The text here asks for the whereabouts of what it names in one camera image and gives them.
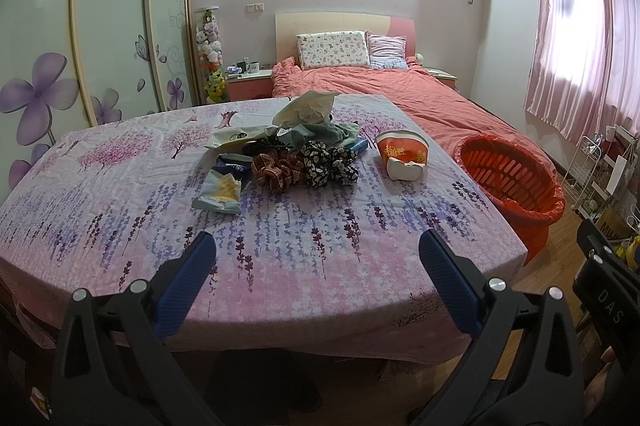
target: green cloth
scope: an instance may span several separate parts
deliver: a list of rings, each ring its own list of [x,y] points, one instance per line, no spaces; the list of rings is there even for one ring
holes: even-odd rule
[[[298,124],[288,133],[280,135],[280,140],[287,146],[300,149],[308,141],[320,141],[328,148],[349,146],[358,138],[360,126],[353,122],[333,124],[331,122],[319,124]]]

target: instant noodle cup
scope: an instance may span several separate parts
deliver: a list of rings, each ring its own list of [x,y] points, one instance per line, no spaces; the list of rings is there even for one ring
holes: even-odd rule
[[[385,131],[376,137],[386,173],[394,181],[418,181],[427,166],[429,145],[409,130]]]

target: black floral scrunchie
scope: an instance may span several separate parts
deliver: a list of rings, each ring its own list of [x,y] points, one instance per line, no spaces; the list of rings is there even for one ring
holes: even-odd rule
[[[300,152],[304,157],[309,186],[326,186],[330,179],[343,186],[351,186],[358,181],[358,170],[350,166],[357,157],[356,152],[342,147],[327,150],[319,141],[305,143]]]

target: red bedspread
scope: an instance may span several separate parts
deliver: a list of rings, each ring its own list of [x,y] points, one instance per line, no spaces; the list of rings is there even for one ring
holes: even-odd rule
[[[298,96],[311,89],[381,94],[411,117],[449,155],[466,136],[488,133],[526,147],[555,171],[545,152],[529,138],[444,86],[418,65],[414,57],[409,57],[407,62],[410,70],[342,66],[303,72],[293,57],[289,57],[273,69],[273,96]]]

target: blue gripper pad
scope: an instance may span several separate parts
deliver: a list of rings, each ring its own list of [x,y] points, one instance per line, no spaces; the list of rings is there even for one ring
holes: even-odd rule
[[[216,263],[216,241],[210,234],[200,233],[179,260],[171,261],[182,263],[156,301],[154,332],[161,340],[182,326]]]
[[[454,323],[460,332],[476,339],[482,330],[484,304],[456,265],[453,253],[433,230],[422,233],[418,251]]]

